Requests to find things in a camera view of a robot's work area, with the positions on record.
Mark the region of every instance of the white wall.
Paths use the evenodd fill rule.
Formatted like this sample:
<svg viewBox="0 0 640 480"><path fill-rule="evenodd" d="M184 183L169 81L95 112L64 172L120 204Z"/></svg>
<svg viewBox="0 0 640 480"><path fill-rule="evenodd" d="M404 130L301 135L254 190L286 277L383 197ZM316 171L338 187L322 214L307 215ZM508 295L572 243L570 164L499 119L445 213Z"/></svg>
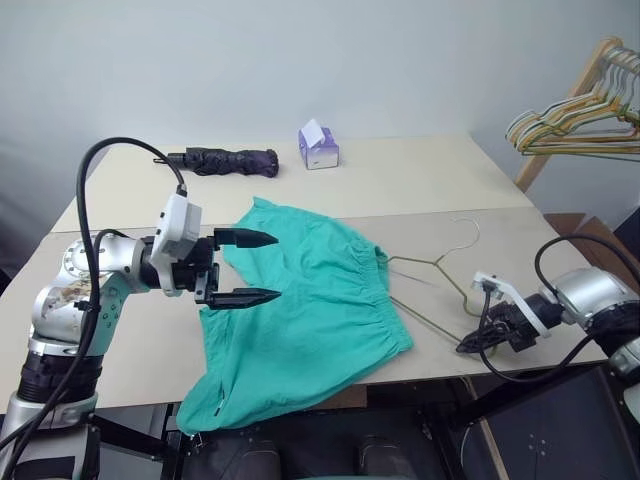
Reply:
<svg viewBox="0 0 640 480"><path fill-rule="evenodd" d="M470 131L513 176L505 127L563 97L609 34L640 46L638 0L0 0L0 267L111 135L292 139L311 116L338 138ZM531 195L615 226L639 192L637 165L558 158Z"/></svg>

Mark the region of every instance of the black cable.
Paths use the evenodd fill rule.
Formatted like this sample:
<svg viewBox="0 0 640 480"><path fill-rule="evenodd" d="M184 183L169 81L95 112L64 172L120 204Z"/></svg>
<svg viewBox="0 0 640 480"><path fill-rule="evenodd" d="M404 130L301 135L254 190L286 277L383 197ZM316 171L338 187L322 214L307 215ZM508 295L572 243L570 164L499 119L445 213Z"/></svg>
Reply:
<svg viewBox="0 0 640 480"><path fill-rule="evenodd" d="M100 262L99 262L100 244L102 243L102 239L104 238L104 236L108 234L117 235L118 237L129 238L128 235L125 235L119 230L114 230L113 228L105 228L104 230L100 230L96 234L96 238L93 239L93 251L95 252L95 255L96 255L96 268L98 269L98 271L100 271Z"/></svg>
<svg viewBox="0 0 640 480"><path fill-rule="evenodd" d="M631 263L631 260L629 260L629 258L627 258L627 256L624 253L622 253L622 251L616 245L614 245L613 243L603 238L596 237L595 235L589 235L584 233L571 233L569 235L562 235L560 237L554 238L553 240L550 240L547 243L545 243L542 247L540 247L533 261L533 265L536 270L536 275L538 275L538 278L543 283L543 285L547 287L553 293L554 296L557 296L557 291L555 288L553 288L553 285L551 285L551 282L549 282L549 280L547 280L547 278L543 275L542 269L540 268L540 259L542 258L542 255L544 254L545 251L547 251L549 247L555 245L556 243L563 242L565 240L590 240L592 242L599 243L604 247L607 247L611 252L613 252L616 255L616 257L620 259L620 261L624 264L624 266L627 267L627 270L629 270L629 272L631 273L631 276L638 283L638 286L640 286L640 271L638 271L635 265Z"/></svg>
<svg viewBox="0 0 640 480"><path fill-rule="evenodd" d="M20 426L20 428L16 428L13 432L11 432L9 435L4 437L2 441L0 441L0 451L2 451L4 447L9 445L14 438L16 438L22 432L24 432L30 424L31 424L31 421L25 422Z"/></svg>
<svg viewBox="0 0 640 480"><path fill-rule="evenodd" d="M482 314L480 316L480 327L478 328L478 335L479 335L479 341L480 341L480 345L482 345L482 335L484 333L484 328L485 328L485 324L487 321L487 313L489 312L489 303L491 301L491 291L485 288L485 297L484 297L484 306L482 307ZM610 331L610 332L616 332L616 333L626 333L627 331L629 333L637 333L637 330L632 330L632 329L615 329L615 328L611 328L609 330L605 330L605 331ZM507 382L512 382L512 383L538 383L538 382L544 382L547 381L553 377L555 377L558 373L560 373L562 370L564 370L567 365L580 353L580 351L587 346L587 344L593 340L596 336L600 335L603 333L603 330L598 330L598 331L593 331L591 333L589 333L587 336L585 336L582 340L580 340L578 342L578 344L573 347L573 349L567 354L566 357L564 357L560 363L558 363L555 367L553 367L551 370L549 370L546 373L537 375L533 378L517 378L517 377L511 377L509 375L506 375L504 373L502 373L500 370L498 370L496 367L493 366L493 364L489 361L489 359L487 358L487 354L485 353L484 349L480 349L480 358L482 359L482 363L485 364L485 366L491 370L491 372L493 374L495 374L497 377L506 380Z"/></svg>
<svg viewBox="0 0 640 480"><path fill-rule="evenodd" d="M180 171L174 165L169 163L168 158L158 149L148 145L140 140L136 140L135 138L128 137L113 137L107 138L96 143L92 146L87 153L85 153L82 158L82 162L80 163L80 167L78 168L78 175L76 177L76 203L78 208L78 222L80 224L80 235L82 237L82 242L84 244L84 251L87 257L87 266L89 268L89 280L91 284L91 293L89 294L89 302L86 306L83 321L82 321L82 333L80 335L80 342L78 344L78 351L76 353L73 362L71 363L69 370L65 373L64 377L53 391L47 402L43 405L40 411L32 418L32 420L26 423L26 427L24 430L24 434L17 441L14 446L13 453L7 462L7 466L2 475L2 480L10 480L13 471L18 464L20 456L22 452L27 447L27 444L31 440L31 437L35 433L35 431L40 426L40 423L44 418L53 410L53 408L57 405L60 397L66 390L66 387L75 375L76 371L80 367L82 361L84 360L87 351L89 350L89 346L91 345L91 341L93 340L93 335L96 330L96 326L98 323L98 313L100 311L100 280L99 280L99 271L98 271L98 261L94 251L93 244L91 242L91 232L89 230L89 220L87 218L87 201L85 196L85 185L87 181L87 173L89 171L89 165L91 161L95 157L95 155L102 150L104 147L109 145L114 145L117 143L125 143L130 145L138 146L144 150L147 150L161 159L163 159L169 168L175 174L178 180L177 192L182 195L186 195L186 186L184 184L184 178Z"/></svg>

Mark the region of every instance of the green fabric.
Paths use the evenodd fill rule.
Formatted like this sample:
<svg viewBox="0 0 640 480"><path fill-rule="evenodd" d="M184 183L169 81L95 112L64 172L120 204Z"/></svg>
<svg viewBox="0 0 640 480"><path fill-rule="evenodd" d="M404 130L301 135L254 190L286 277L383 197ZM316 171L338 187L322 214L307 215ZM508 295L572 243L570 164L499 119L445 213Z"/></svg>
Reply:
<svg viewBox="0 0 640 480"><path fill-rule="evenodd" d="M186 434L310 407L412 341L389 298L384 252L331 218L254 199L237 227L279 243L225 247L249 286L282 292L246 310L200 311L207 373L178 412Z"/></svg>

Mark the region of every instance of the black umbrella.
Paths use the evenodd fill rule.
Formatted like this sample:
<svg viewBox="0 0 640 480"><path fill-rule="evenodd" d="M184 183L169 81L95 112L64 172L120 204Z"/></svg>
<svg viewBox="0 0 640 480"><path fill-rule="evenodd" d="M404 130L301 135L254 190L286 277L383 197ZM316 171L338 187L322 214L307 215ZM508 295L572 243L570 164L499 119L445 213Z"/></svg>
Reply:
<svg viewBox="0 0 640 480"><path fill-rule="evenodd" d="M263 175L275 177L278 174L278 155L273 150L241 150L229 152L221 148L187 148L185 153L170 153L169 162L183 170L191 170L197 175ZM164 163L159 158L156 163Z"/></svg>

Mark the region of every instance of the tissue box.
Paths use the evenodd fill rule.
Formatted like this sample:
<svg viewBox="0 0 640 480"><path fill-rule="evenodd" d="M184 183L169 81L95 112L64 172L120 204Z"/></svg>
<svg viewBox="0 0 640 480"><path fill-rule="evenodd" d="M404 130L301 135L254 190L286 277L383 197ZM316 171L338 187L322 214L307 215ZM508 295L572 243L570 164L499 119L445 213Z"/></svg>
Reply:
<svg viewBox="0 0 640 480"><path fill-rule="evenodd" d="M304 164L309 170L338 166L340 149L333 139L333 135L331 135L331 130L327 127L322 127L322 133L324 134L324 141L309 147L302 130L298 130L300 154L302 155Z"/></svg>

